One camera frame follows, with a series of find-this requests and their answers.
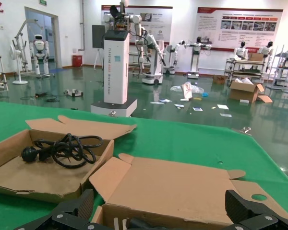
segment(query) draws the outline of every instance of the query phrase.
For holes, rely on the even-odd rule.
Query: green tablecloth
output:
[[[288,212],[288,177],[252,137],[227,128],[142,118],[114,118],[82,111],[0,102],[0,141],[29,128],[25,123],[27,119],[56,119],[58,115],[137,124],[132,133],[115,140],[116,156],[124,152],[137,157],[242,169],[246,172],[244,180],[257,182]],[[101,197],[97,196],[95,205],[101,202]],[[54,204],[0,195],[0,230],[16,228],[47,214],[53,207]]]

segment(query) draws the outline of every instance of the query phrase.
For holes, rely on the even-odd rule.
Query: white robot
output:
[[[38,60],[43,59],[44,61],[44,75],[49,75],[48,59],[49,59],[49,44],[47,41],[43,41],[43,36],[38,34],[35,35],[35,40],[30,42],[30,54],[31,58],[34,59],[35,74],[40,75]]]
[[[142,37],[136,40],[136,45],[143,46],[144,53],[146,55],[146,60],[150,62],[150,70],[145,73],[145,77],[142,79],[143,83],[146,84],[161,84],[163,80],[163,66],[164,62],[164,41],[155,40],[153,35],[147,33],[147,31],[142,27]],[[148,55],[148,49],[152,50],[152,60],[150,60]],[[143,57],[139,58],[140,66],[143,65]]]
[[[245,42],[241,42],[240,47],[234,49],[234,59],[235,60],[245,60],[248,58],[248,50],[245,48]]]
[[[265,72],[267,72],[268,69],[271,68],[271,64],[272,64],[273,42],[268,42],[267,46],[260,47],[257,53],[264,55],[264,62],[266,62],[266,58],[268,58],[267,67],[265,69]]]
[[[120,2],[120,12],[115,5],[110,14],[104,15],[104,100],[91,104],[91,112],[116,116],[131,116],[137,107],[137,99],[127,98],[130,26],[134,23],[136,36],[142,37],[140,15],[126,15],[128,1]],[[139,48],[143,60],[143,47]]]
[[[197,37],[196,43],[184,45],[185,48],[189,46],[193,47],[193,53],[192,53],[192,58],[191,58],[191,69],[188,73],[188,78],[198,79],[199,77],[198,62],[200,59],[201,48],[204,48],[207,50],[211,49],[211,45],[202,44],[201,40],[202,40],[201,37]]]
[[[175,74],[175,66],[177,65],[177,60],[178,60],[178,50],[179,50],[179,47],[184,44],[185,44],[185,41],[181,40],[175,45],[174,49],[172,49],[172,46],[167,47],[167,51],[169,52],[169,59],[168,59],[169,67],[164,67],[166,74]],[[175,57],[173,63],[172,63],[172,54],[174,54],[174,57]]]

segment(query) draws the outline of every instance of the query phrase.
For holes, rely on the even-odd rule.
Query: poster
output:
[[[109,5],[101,6],[101,22],[104,25],[104,14],[110,13]],[[145,30],[155,37],[155,40],[163,40],[169,44],[173,7],[168,6],[128,6],[125,8],[127,15],[140,15],[141,25]],[[131,32],[135,33],[134,24],[131,24]],[[130,36],[130,43],[135,43],[135,36]]]
[[[196,37],[212,50],[232,51],[245,41],[249,52],[274,41],[283,10],[198,7]]]

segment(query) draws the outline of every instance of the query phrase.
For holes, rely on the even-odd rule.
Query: floor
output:
[[[102,70],[94,70],[91,67],[81,69],[53,70],[54,77],[48,79],[36,79],[26,77],[27,85],[13,85],[14,77],[9,78],[9,91],[0,92],[0,101],[28,104],[45,107],[60,107],[78,109],[90,112],[90,104],[98,101],[103,96]],[[167,76],[163,84],[158,87],[142,84],[137,74],[129,75],[129,96],[138,98],[138,107],[133,113],[135,117],[170,120],[177,122],[195,123],[201,125],[221,126],[240,130],[243,127],[251,127],[250,133],[288,175],[288,94],[266,89],[273,103],[256,102],[254,104],[241,104],[239,101],[228,100],[229,89],[226,85],[212,84],[212,79],[201,78],[192,80],[197,86],[209,94],[202,97],[194,94],[200,100],[180,102],[181,92],[170,91],[172,86],[185,83],[187,78],[181,75]],[[66,89],[79,89],[84,92],[83,97],[71,98],[65,96]],[[35,98],[35,93],[47,92],[50,96]],[[58,99],[58,102],[47,102],[47,99]],[[159,99],[169,99],[168,104],[151,104]],[[184,104],[184,108],[178,109],[176,104]],[[227,105],[229,110],[222,110],[217,104]],[[192,108],[202,108],[202,112]],[[220,113],[231,114],[232,117],[223,117]]]

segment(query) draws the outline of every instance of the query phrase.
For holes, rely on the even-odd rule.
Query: red trash bin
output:
[[[81,67],[81,66],[82,66],[82,55],[73,55],[72,67]]]

